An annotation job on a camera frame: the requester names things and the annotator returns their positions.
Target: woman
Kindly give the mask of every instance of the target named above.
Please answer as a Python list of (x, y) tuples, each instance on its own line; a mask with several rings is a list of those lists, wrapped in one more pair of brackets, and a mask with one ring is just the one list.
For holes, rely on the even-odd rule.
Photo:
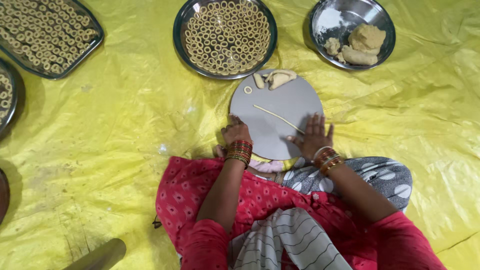
[(333, 126), (325, 136), (315, 114), (303, 141), (288, 138), (302, 152), (293, 170), (245, 171), (253, 142), (247, 125), (230, 120), (225, 159), (172, 157), (159, 185), (157, 213), (182, 269), (445, 269), (399, 211), (411, 192), (405, 166), (343, 161)]

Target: woman's right hand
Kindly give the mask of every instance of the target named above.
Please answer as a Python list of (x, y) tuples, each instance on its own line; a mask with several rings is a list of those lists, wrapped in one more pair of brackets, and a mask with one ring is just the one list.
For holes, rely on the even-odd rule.
[(223, 139), (227, 143), (227, 147), (230, 147), (234, 141), (247, 141), (253, 145), (248, 126), (242, 122), (238, 116), (230, 114), (230, 123), (231, 125), (228, 125), (221, 130)]
[(330, 124), (328, 135), (325, 136), (325, 115), (318, 121), (318, 113), (312, 115), (307, 122), (303, 141), (295, 136), (288, 136), (287, 140), (294, 143), (302, 153), (302, 156), (312, 160), (318, 149), (325, 146), (333, 146), (333, 123)]

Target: grey round board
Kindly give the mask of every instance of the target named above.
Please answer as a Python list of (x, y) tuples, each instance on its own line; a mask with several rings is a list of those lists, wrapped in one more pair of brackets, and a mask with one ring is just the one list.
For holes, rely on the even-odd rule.
[[(272, 72), (273, 69), (260, 70), (260, 75)], [(252, 88), (251, 94), (243, 91), (246, 86)], [(313, 87), (298, 76), (277, 89), (270, 91), (269, 84), (264, 89), (257, 88), (253, 75), (240, 83), (232, 97), (230, 112), (238, 115), (248, 125), (253, 140), (253, 152), (269, 160), (288, 160), (300, 156), (300, 150), (286, 140), (288, 135), (301, 134), (283, 120), (263, 110), (285, 118), (301, 130), (305, 130), (308, 116), (318, 112), (323, 114), (322, 103)]]

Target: yellow plastic sheet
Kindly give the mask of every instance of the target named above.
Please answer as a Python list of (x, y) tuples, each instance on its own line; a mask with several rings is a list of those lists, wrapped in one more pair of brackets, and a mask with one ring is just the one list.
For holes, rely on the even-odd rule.
[[(240, 81), (203, 77), (179, 60), (171, 31), (182, 1), (83, 3), (106, 32), (98, 50), (59, 81), (17, 67), (26, 106), (0, 143), (12, 193), (0, 269), (61, 269), (114, 237), (128, 249), (115, 269), (177, 269), (165, 231), (151, 225), (160, 177), (171, 155), (212, 157)], [(265, 3), (278, 25), (265, 68), (293, 69), (311, 83), (343, 155), (406, 164), (414, 179), (407, 216), (449, 269), (477, 269), (478, 0), (381, 0), (396, 47), (362, 72), (309, 48), (316, 1)]]

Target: dough ball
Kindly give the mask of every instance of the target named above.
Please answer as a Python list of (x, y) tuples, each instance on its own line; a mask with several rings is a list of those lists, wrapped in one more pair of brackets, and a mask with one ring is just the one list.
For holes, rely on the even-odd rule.
[(343, 58), (343, 53), (342, 53), (342, 52), (339, 53), (339, 54), (337, 54), (335, 57), (338, 59), (338, 61), (339, 61), (340, 63), (344, 63), (344, 64), (347, 63), (347, 62), (345, 62), (345, 59)]
[(348, 37), (354, 50), (377, 55), (384, 43), (386, 32), (373, 25), (360, 24)]
[(343, 46), (342, 54), (345, 61), (354, 65), (373, 65), (378, 62), (375, 54), (354, 50), (351, 46), (347, 45)]
[(337, 55), (338, 49), (340, 49), (340, 41), (338, 41), (338, 38), (331, 37), (325, 42), (324, 48), (328, 54)]

